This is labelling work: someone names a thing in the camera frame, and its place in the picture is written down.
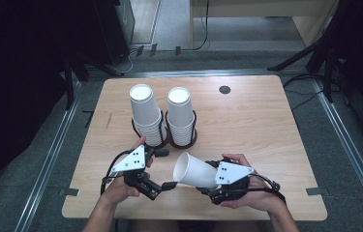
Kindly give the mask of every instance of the black stand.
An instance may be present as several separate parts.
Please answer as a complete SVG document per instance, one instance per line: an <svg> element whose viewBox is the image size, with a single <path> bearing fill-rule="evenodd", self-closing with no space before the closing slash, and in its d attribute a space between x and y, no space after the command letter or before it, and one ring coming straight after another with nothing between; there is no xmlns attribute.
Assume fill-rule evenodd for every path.
<svg viewBox="0 0 363 232"><path fill-rule="evenodd" d="M335 42L335 34L340 32L340 22L343 20L345 12L349 6L350 0L340 0L338 4L338 10L334 14L331 22L329 23L326 30L323 32L323 35L313 44L306 47L302 51L296 53L292 57L288 58L283 63L267 68L269 71L281 71L289 65L295 63L296 61L304 58L311 52L314 54L311 56L306 69L309 73L316 73L325 61L325 77L324 77L324 85L323 85L323 93L325 97L328 98L330 102L332 102L331 98L331 81L332 81L332 69L333 63L335 61L334 57L334 42Z"/></svg>

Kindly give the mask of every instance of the paper cup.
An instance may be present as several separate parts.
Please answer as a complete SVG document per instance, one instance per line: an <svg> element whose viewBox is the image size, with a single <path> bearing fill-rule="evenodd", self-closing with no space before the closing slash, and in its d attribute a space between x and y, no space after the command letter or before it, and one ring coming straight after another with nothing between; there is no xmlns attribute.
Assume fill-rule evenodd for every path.
<svg viewBox="0 0 363 232"><path fill-rule="evenodd" d="M185 152L175 163L172 177L175 182L180 184L214 189L217 187L215 184L216 175L217 169L215 167Z"/></svg>
<svg viewBox="0 0 363 232"><path fill-rule="evenodd" d="M151 125L157 121L160 108L154 98L153 90L146 84L137 84L130 90L133 118L140 125Z"/></svg>
<svg viewBox="0 0 363 232"><path fill-rule="evenodd" d="M175 87L168 92L168 121L177 128L187 127L194 119L190 92Z"/></svg>

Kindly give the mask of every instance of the person's right hand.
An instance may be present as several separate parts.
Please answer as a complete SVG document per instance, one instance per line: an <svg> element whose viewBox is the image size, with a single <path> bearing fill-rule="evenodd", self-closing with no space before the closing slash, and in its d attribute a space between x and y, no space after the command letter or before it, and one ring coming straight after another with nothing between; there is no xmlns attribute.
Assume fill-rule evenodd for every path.
<svg viewBox="0 0 363 232"><path fill-rule="evenodd" d="M250 166L247 159L242 154L223 154L223 157L235 160L241 165ZM266 185L258 177L251 176L248 188L263 189L263 188L268 188L268 185ZM270 212L273 210L273 206L277 204L279 201L281 201L281 199L279 199L277 196L275 196L272 193L265 191L250 191L238 200L223 201L221 203L221 206L230 207L232 209L236 209L242 206L250 206L257 210Z"/></svg>

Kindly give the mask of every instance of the stack of cups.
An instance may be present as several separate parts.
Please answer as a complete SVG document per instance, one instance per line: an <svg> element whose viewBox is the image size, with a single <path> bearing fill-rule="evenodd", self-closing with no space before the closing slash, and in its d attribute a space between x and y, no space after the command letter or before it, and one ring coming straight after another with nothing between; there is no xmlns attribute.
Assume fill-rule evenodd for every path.
<svg viewBox="0 0 363 232"><path fill-rule="evenodd" d="M191 104L190 92L183 87L175 87L168 92L167 118L173 142L187 146L194 138L195 114Z"/></svg>
<svg viewBox="0 0 363 232"><path fill-rule="evenodd" d="M166 140L166 127L163 123L161 110L155 101L153 90L146 84L138 84L131 88L130 97L133 121L139 134L145 135L145 143L148 146L161 145Z"/></svg>

